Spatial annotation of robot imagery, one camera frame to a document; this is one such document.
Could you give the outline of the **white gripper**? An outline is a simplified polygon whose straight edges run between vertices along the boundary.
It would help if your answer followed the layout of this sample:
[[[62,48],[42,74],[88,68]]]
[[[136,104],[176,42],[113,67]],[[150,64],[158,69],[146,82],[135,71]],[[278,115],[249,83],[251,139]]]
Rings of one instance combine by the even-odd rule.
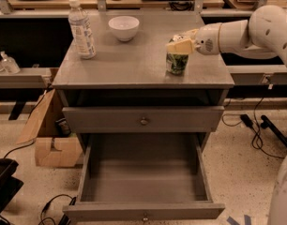
[[[219,30],[221,22],[210,23],[199,29],[192,29],[181,34],[182,40],[166,44],[167,53],[191,54],[194,51],[192,39],[195,39],[196,51],[204,55],[219,54]]]

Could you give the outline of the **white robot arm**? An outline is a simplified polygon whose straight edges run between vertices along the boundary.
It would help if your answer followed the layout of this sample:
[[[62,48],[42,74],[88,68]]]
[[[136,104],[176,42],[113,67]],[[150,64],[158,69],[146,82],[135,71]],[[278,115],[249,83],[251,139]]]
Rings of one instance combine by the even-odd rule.
[[[287,67],[287,12],[278,6],[257,8],[247,20],[210,23],[188,30],[166,44],[168,54],[234,53],[253,59],[279,57]],[[287,225],[287,156],[282,161],[267,225]]]

